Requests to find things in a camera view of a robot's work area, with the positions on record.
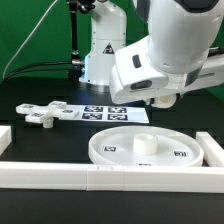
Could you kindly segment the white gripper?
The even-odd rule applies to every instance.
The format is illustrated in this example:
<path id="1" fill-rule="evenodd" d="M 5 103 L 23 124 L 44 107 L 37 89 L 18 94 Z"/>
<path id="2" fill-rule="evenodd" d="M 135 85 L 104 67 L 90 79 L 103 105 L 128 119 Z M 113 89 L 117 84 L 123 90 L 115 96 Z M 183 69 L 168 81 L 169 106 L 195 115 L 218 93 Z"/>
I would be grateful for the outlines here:
<path id="1" fill-rule="evenodd" d="M 196 80 L 186 86 L 186 76 L 168 75 L 155 69 L 147 56 L 147 40 L 140 41 L 118 50 L 112 68 L 109 89 L 116 104 L 124 104 L 171 94 L 224 84 L 224 53 L 207 58 Z"/>

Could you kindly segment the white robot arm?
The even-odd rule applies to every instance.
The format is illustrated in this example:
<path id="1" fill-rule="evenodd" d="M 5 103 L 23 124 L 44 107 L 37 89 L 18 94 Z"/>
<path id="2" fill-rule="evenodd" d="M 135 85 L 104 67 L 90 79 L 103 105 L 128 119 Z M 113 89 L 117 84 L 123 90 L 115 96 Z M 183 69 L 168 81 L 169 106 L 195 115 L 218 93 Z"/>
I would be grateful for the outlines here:
<path id="1" fill-rule="evenodd" d="M 149 34 L 127 46 L 126 15 L 96 0 L 91 51 L 80 81 L 108 88 L 116 104 L 143 100 L 171 107 L 178 95 L 224 84 L 224 53 L 214 42 L 224 0 L 132 0 Z"/>

